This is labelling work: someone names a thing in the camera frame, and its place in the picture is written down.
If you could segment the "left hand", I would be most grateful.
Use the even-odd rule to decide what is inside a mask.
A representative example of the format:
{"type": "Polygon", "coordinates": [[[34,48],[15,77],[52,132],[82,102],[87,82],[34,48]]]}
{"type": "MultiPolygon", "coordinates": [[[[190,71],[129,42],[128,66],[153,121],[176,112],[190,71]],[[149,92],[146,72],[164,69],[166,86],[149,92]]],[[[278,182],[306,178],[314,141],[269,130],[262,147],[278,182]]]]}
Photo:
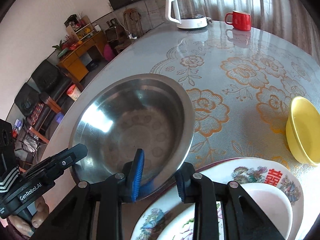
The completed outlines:
{"type": "Polygon", "coordinates": [[[49,216],[49,206],[42,196],[34,202],[34,206],[36,212],[32,217],[28,215],[28,212],[27,215],[10,215],[8,217],[8,220],[16,230],[26,237],[31,237],[35,229],[39,228],[49,216]]]}

